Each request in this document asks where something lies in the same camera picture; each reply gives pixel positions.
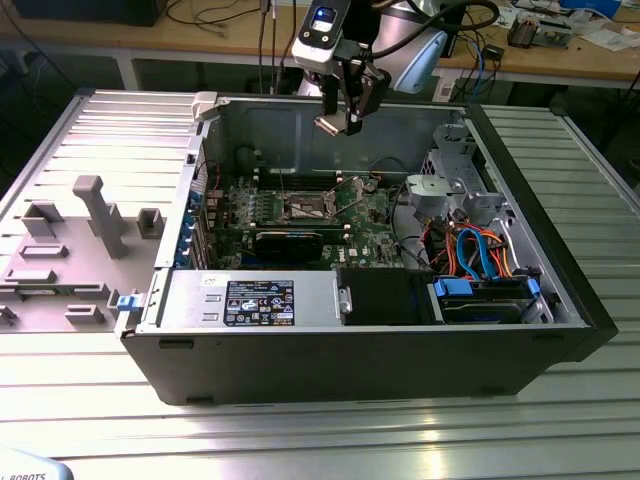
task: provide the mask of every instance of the white sticker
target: white sticker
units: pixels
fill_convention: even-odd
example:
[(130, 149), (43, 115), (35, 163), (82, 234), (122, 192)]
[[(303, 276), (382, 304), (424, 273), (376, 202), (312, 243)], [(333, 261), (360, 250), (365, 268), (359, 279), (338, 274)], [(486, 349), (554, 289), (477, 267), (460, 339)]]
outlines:
[(229, 281), (229, 275), (219, 273), (203, 273), (200, 278), (201, 287), (224, 287)]

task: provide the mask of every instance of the wooden table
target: wooden table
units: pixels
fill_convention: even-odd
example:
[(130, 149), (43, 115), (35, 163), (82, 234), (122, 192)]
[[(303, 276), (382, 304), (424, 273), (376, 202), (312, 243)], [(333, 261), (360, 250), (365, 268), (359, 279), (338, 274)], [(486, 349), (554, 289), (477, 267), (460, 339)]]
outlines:
[[(193, 0), (200, 8), (224, 5), (223, 0)], [(220, 18), (256, 8), (256, 0), (240, 0), (230, 9), (220, 10)], [(640, 12), (621, 9), (617, 18), (640, 21)], [(297, 9), (298, 26), (306, 11)], [(188, 0), (174, 10), (174, 16), (191, 20)], [(116, 59), (123, 84), (138, 89), (139, 82), (133, 59), (159, 59), (189, 62), (257, 64), (259, 13), (250, 13), (227, 22), (226, 38), (192, 25), (176, 23), (163, 16), (155, 27), (131, 27), (115, 24), (78, 23), (53, 20), (22, 20), (13, 17), (23, 30), (45, 51), (79, 55), (109, 56)], [(276, 53), (282, 54), (293, 28), (293, 9), (278, 8)], [(640, 68), (640, 49), (610, 52), (582, 38), (571, 40), (568, 49), (509, 47), (506, 29), (488, 27), (483, 30), (487, 42), (505, 49), (499, 80), (559, 85), (625, 88)], [(268, 19), (263, 54), (271, 55), (271, 21)], [(31, 49), (6, 18), (0, 17), (0, 48)], [(293, 65), (288, 58), (287, 65)], [(451, 58), (441, 59), (434, 75), (440, 77), (435, 100), (446, 100), (455, 79), (473, 68), (474, 60), (463, 42), (458, 42)]]

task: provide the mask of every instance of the warning label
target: warning label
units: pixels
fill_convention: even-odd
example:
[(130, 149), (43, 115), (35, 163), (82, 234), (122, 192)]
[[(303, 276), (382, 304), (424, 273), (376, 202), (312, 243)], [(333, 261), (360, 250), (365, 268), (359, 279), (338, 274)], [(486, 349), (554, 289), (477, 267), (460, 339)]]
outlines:
[(230, 327), (295, 325), (293, 281), (228, 282), (224, 323)]

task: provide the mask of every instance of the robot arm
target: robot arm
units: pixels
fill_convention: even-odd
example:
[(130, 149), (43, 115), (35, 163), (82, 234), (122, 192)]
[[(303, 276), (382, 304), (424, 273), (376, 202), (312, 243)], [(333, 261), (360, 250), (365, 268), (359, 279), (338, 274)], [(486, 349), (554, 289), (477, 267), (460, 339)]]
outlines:
[[(380, 107), (392, 75), (387, 69), (374, 65), (374, 60), (386, 57), (381, 64), (394, 71), (395, 89), (416, 93), (422, 89), (442, 52), (446, 41), (442, 30), (478, 29), (490, 25), (499, 16), (498, 8), (489, 0), (462, 0), (431, 17), (410, 0), (411, 8), (420, 12), (419, 18), (423, 23), (389, 45), (389, 37), (395, 37), (401, 29), (390, 23), (392, 32), (381, 31), (383, 10), (393, 8), (398, 1), (372, 4), (370, 0), (313, 0), (309, 6), (292, 53), (296, 62), (320, 87), (322, 112), (315, 123), (331, 135), (358, 133), (362, 129), (363, 117)], [(493, 16), (475, 25), (438, 22), (453, 9), (468, 5), (487, 7)], [(431, 26), (440, 30), (427, 35), (429, 40), (425, 44), (420, 37), (424, 37)], [(383, 44), (381, 51), (373, 51), (376, 43)], [(344, 111), (338, 109), (339, 91), (345, 103)]]

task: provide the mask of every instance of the motherboard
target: motherboard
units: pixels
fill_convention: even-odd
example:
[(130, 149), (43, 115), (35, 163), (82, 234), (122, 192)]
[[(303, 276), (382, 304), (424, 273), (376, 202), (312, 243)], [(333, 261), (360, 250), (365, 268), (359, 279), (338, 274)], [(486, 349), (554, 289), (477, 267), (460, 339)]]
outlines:
[(207, 193), (210, 268), (402, 267), (379, 177), (238, 178)]

